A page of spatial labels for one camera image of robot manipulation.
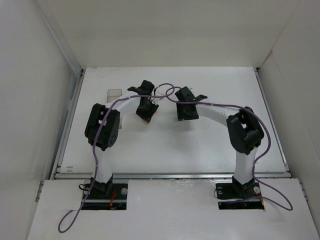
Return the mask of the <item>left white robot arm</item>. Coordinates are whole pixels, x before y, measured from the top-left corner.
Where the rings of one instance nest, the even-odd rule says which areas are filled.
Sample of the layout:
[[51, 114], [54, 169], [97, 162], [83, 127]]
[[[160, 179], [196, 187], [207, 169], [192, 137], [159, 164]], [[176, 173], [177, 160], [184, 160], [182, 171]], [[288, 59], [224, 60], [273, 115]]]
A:
[[97, 153], [103, 153], [115, 144], [124, 115], [135, 112], [146, 123], [151, 121], [159, 107], [151, 100], [154, 89], [153, 83], [143, 80], [139, 87], [129, 87], [124, 95], [111, 102], [93, 105], [84, 131], [95, 158], [95, 170], [90, 179], [92, 193], [103, 197], [111, 194], [113, 173], [110, 162]]

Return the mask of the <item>clear plastic box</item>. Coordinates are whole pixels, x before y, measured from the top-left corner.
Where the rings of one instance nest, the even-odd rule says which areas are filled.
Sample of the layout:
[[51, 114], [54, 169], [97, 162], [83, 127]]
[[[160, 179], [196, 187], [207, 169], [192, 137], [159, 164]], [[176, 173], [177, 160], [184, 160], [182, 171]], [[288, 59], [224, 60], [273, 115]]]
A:
[[[107, 91], [107, 97], [106, 97], [106, 103], [111, 103], [115, 100], [117, 100], [118, 98], [121, 98], [123, 95], [123, 91], [120, 88], [113, 88], [113, 89], [109, 89]], [[109, 113], [107, 120], [110, 118], [110, 116], [112, 115], [112, 111]], [[118, 124], [118, 129], [122, 129], [122, 116], [120, 115], [119, 117], [119, 124]]]

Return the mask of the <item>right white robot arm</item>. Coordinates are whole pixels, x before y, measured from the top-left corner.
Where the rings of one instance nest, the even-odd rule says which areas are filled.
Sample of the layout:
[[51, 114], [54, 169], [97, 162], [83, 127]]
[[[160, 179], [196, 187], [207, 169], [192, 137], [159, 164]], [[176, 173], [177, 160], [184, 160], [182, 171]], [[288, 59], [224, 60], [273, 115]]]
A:
[[232, 176], [232, 188], [236, 195], [243, 196], [253, 187], [253, 164], [258, 147], [264, 138], [259, 121], [249, 107], [234, 110], [227, 106], [216, 106], [213, 103], [201, 102], [207, 97], [194, 96], [188, 87], [176, 91], [178, 120], [196, 120], [205, 117], [222, 124], [227, 128], [232, 147], [236, 152], [235, 170]]

